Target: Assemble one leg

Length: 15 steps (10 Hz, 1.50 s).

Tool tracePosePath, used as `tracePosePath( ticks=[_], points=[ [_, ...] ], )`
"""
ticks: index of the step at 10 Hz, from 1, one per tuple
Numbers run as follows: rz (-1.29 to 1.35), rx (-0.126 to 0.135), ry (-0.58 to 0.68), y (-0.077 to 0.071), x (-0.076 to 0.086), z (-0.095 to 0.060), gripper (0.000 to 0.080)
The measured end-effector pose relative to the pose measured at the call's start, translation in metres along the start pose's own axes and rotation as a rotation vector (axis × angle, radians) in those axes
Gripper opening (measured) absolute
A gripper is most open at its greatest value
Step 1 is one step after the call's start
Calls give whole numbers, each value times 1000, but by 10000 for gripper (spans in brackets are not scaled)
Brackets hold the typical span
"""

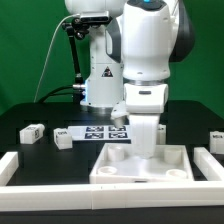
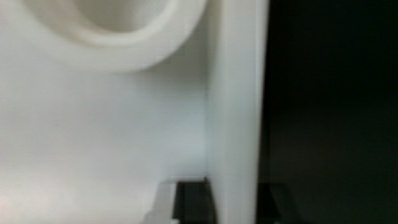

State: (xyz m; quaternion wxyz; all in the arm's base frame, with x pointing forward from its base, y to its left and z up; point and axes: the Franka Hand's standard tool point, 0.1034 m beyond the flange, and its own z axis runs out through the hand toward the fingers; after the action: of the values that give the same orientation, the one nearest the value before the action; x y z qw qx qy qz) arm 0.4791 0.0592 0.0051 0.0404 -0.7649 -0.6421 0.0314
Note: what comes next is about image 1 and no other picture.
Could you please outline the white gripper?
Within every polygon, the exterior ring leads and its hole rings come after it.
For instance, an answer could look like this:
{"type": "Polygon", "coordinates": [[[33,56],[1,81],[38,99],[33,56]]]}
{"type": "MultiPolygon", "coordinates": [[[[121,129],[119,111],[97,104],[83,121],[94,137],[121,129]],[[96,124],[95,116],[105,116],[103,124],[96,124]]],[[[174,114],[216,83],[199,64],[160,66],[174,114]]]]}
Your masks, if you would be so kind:
{"type": "Polygon", "coordinates": [[[159,118],[159,113],[151,113],[139,106],[128,107],[125,101],[117,103],[111,112],[116,128],[122,127],[125,119],[129,120],[132,151],[144,159],[154,155],[159,118]]]}

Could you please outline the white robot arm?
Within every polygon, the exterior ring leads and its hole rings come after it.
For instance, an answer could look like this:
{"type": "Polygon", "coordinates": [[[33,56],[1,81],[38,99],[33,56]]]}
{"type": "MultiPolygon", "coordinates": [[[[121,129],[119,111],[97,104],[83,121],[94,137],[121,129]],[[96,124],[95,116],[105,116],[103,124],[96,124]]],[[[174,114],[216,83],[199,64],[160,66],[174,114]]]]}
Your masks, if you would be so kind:
{"type": "Polygon", "coordinates": [[[194,46],[183,0],[64,1],[75,36],[90,36],[82,108],[109,111],[117,127],[128,122],[134,153],[152,157],[168,99],[169,64],[194,46]]]}

